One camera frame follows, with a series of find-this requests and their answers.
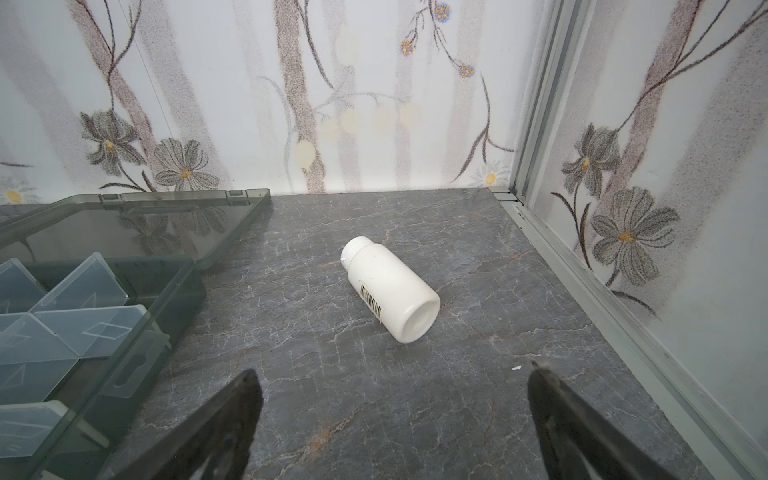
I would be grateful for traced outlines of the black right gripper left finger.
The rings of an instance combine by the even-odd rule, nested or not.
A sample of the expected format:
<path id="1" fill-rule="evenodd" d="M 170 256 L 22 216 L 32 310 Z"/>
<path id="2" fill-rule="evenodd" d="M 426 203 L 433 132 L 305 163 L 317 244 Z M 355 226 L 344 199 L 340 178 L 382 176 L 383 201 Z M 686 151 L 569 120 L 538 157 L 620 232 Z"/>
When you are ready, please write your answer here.
<path id="1" fill-rule="evenodd" d="M 256 372 L 242 371 L 117 479 L 240 479 L 264 405 Z"/>

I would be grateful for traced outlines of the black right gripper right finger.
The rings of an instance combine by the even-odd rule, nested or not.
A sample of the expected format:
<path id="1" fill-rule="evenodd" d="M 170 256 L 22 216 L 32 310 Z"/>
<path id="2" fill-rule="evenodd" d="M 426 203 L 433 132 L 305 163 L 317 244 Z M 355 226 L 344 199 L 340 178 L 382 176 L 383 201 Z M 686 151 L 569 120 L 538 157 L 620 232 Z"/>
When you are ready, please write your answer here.
<path id="1" fill-rule="evenodd" d="M 552 370 L 533 364 L 527 397 L 551 479 L 672 479 Z"/>

